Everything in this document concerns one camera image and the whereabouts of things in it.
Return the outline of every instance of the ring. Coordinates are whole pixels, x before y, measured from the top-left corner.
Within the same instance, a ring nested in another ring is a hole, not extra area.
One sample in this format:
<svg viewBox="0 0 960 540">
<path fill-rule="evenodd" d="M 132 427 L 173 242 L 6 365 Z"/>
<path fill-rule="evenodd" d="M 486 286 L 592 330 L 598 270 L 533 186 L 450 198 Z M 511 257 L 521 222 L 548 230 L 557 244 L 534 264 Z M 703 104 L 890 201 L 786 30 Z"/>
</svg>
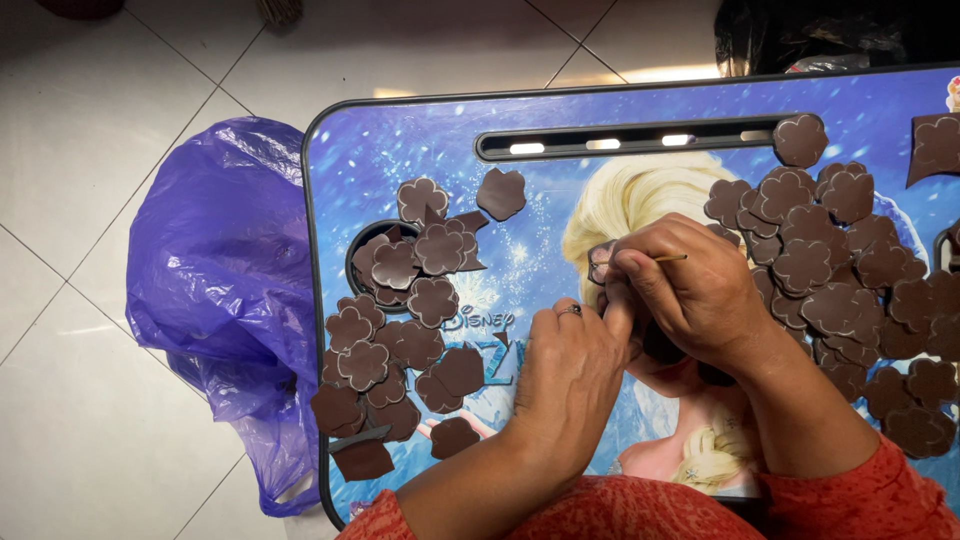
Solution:
<svg viewBox="0 0 960 540">
<path fill-rule="evenodd" d="M 564 313 L 573 313 L 574 315 L 576 315 L 576 316 L 578 316 L 578 317 L 580 317 L 580 318 L 583 318 L 583 317 L 584 317 L 584 311 L 583 311 L 582 309 L 580 309 L 580 305 L 579 305 L 579 304 L 571 304 L 571 305 L 565 307 L 564 310 L 560 312 L 560 314 L 563 315 Z"/>
</svg>

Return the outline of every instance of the blonde hair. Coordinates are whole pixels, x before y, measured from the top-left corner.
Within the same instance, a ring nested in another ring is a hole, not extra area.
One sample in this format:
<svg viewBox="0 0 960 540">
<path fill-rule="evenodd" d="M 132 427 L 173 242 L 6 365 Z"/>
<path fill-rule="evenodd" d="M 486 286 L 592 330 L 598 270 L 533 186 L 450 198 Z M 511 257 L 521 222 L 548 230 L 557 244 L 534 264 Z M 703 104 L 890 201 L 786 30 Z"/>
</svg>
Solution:
<svg viewBox="0 0 960 540">
<path fill-rule="evenodd" d="M 718 404 L 713 423 L 690 434 L 684 443 L 684 460 L 670 481 L 713 495 L 720 484 L 735 477 L 756 459 L 756 430 L 742 425 L 726 407 Z"/>
<path fill-rule="evenodd" d="M 596 307 L 601 287 L 588 280 L 587 251 L 632 233 L 670 212 L 700 223 L 710 187 L 736 177 L 720 159 L 704 152 L 613 158 L 590 176 L 564 232 L 564 258 L 580 274 L 581 302 Z M 747 256 L 741 242 L 740 252 Z M 751 430 L 718 405 L 712 426 L 700 428 L 684 444 L 684 461 L 672 481 L 712 495 L 753 457 Z"/>
<path fill-rule="evenodd" d="M 705 152 L 613 158 L 590 176 L 564 232 L 564 258 L 580 274 L 580 300 L 596 307 L 600 286 L 587 279 L 587 251 L 670 212 L 710 223 L 704 204 L 717 180 L 736 177 Z M 744 257 L 747 247 L 741 244 Z"/>
</svg>

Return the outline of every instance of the cup holder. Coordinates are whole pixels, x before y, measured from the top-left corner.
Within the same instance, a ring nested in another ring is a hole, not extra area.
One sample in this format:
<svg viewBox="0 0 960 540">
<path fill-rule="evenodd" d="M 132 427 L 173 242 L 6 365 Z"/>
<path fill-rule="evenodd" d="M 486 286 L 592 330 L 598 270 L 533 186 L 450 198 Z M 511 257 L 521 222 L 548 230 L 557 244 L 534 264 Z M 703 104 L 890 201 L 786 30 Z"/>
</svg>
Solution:
<svg viewBox="0 0 960 540">
<path fill-rule="evenodd" d="M 366 245 L 371 238 L 377 236 L 378 234 L 383 234 L 386 231 L 389 231 L 394 225 L 400 227 L 400 234 L 404 238 L 408 238 L 410 240 L 416 238 L 417 234 L 420 233 L 420 228 L 416 225 L 407 223 L 405 221 L 400 221 L 399 219 L 384 219 L 368 225 L 363 231 L 358 233 L 357 236 L 353 238 L 352 242 L 350 242 L 350 245 L 347 248 L 347 258 L 344 261 L 344 273 L 347 274 L 347 283 L 349 283 L 350 290 L 353 291 L 353 294 L 361 294 L 365 292 L 373 294 L 373 291 L 369 290 L 366 285 L 362 284 L 356 279 L 355 268 L 353 266 L 353 254 L 356 253 L 360 246 Z M 384 313 L 396 315 L 398 313 L 407 312 L 407 306 L 405 304 L 384 306 L 377 302 L 376 305 Z"/>
</svg>

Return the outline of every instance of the lap desk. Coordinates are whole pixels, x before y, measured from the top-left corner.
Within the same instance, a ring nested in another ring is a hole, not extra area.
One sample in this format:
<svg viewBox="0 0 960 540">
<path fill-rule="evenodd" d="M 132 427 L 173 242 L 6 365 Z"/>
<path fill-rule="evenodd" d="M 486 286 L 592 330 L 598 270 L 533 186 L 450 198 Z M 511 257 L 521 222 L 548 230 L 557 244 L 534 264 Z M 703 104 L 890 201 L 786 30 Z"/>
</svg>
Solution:
<svg viewBox="0 0 960 540">
<path fill-rule="evenodd" d="M 949 268 L 960 217 L 958 75 L 936 66 L 324 111 L 302 162 L 331 520 L 342 527 L 380 490 L 501 430 L 533 314 L 562 296 L 596 306 L 610 242 L 671 211 L 738 246 L 772 316 L 956 511 L 960 307 L 943 298 L 960 298 L 960 276 L 931 271 Z M 638 329 L 650 354 L 631 362 L 587 473 L 756 497 L 742 391 L 657 334 Z"/>
</svg>

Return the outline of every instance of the tile floor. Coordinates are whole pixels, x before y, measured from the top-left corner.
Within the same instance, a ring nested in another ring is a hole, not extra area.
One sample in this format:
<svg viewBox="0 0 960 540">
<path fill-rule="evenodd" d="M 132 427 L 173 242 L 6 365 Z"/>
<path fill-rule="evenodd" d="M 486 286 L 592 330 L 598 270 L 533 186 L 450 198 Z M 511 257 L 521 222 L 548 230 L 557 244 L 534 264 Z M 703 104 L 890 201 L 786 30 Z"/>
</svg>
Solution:
<svg viewBox="0 0 960 540">
<path fill-rule="evenodd" d="M 124 318 L 128 229 L 171 148 L 348 98 L 716 76 L 719 0 L 0 5 L 0 538 L 332 538 L 263 516 L 243 445 Z"/>
</svg>

